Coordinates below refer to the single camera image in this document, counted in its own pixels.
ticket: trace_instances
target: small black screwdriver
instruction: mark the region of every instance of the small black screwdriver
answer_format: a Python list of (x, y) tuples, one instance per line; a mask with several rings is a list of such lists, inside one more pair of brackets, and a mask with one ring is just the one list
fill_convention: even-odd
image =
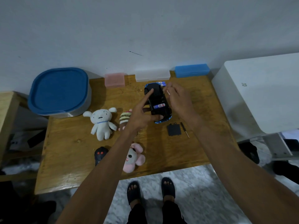
[(184, 124), (181, 122), (181, 125), (182, 125), (182, 128), (183, 128), (183, 130), (186, 132), (186, 134), (187, 134), (187, 136), (188, 136), (188, 138), (189, 138), (189, 135), (188, 135), (188, 133), (187, 133), (187, 131), (186, 131), (186, 128), (184, 127)]

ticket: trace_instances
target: blue battery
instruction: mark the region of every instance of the blue battery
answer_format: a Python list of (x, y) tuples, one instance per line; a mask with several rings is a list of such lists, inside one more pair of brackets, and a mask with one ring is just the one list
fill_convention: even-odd
[(154, 105), (154, 109), (165, 107), (165, 103), (159, 104), (159, 105)]
[(166, 86), (166, 82), (157, 82), (160, 86)]

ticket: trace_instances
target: white wall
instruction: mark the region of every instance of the white wall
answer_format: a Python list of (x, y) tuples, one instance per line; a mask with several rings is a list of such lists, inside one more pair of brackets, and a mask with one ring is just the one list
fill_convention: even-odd
[(0, 90), (56, 67), (105, 73), (299, 52), (298, 0), (0, 0)]

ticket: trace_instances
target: black pants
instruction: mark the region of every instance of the black pants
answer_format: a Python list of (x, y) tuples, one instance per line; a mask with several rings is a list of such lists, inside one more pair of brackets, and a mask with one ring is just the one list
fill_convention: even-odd
[[(181, 217), (181, 211), (177, 204), (172, 201), (167, 200), (163, 207), (163, 224), (174, 224), (182, 223), (187, 224)], [(130, 211), (128, 223), (127, 224), (147, 224), (147, 219), (145, 217), (145, 210), (141, 204), (136, 204)]]

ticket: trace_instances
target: black scratch mark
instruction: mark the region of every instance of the black scratch mark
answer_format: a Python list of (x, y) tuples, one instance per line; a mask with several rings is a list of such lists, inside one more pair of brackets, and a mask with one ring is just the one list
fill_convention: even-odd
[[(131, 52), (131, 51), (129, 51), (129, 52)], [(132, 53), (134, 53), (134, 54), (137, 54), (137, 55), (139, 55), (139, 56), (143, 56), (143, 55), (141, 55), (141, 54), (138, 54), (138, 53), (136, 53), (136, 52), (132, 52)]]

